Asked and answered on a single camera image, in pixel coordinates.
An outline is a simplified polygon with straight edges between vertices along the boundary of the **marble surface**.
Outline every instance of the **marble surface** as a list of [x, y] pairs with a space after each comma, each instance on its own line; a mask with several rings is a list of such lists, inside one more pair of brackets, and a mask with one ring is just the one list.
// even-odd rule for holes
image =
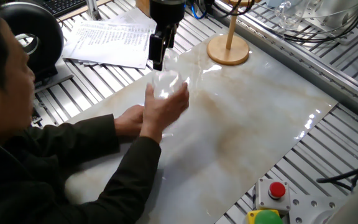
[[[208, 41], [180, 55], [190, 107], [165, 131], [154, 189], [138, 223], [214, 223], [337, 103], [251, 43], [248, 61], [218, 65], [206, 53]], [[151, 77], [69, 122], [144, 104]], [[70, 201], [96, 200], [127, 147], [83, 164], [66, 182]]]

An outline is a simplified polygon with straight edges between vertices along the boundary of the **clear plastic cup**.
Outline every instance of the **clear plastic cup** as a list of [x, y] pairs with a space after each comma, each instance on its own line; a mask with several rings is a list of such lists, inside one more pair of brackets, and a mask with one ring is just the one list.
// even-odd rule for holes
[[302, 20], [310, 0], [286, 0], [276, 8], [276, 16], [280, 18], [279, 26], [286, 30], [296, 30]]
[[152, 77], [154, 98], [166, 99], [180, 89], [184, 80], [178, 71], [178, 57], [172, 49], [165, 51], [162, 71]]

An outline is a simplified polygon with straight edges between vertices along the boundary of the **keyboard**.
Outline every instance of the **keyboard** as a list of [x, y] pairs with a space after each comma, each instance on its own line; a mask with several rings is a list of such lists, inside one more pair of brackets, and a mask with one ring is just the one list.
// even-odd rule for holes
[[55, 17], [60, 17], [86, 5], [85, 0], [34, 0]]

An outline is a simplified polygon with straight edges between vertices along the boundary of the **man's right hand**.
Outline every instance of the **man's right hand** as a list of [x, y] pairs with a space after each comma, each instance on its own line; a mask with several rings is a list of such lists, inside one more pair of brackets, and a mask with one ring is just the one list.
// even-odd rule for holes
[[156, 100], [152, 85], [147, 84], [140, 136], [149, 137], [160, 143], [162, 131], [175, 122], [188, 107], [187, 83], [183, 83], [178, 91], [165, 100]]

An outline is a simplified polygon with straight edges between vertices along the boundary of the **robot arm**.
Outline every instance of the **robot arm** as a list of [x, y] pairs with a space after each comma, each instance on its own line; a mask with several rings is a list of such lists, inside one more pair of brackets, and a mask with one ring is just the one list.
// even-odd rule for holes
[[179, 22], [185, 16], [186, 0], [150, 0], [150, 16], [157, 23], [150, 36], [149, 59], [153, 69], [162, 69], [165, 50], [173, 47]]

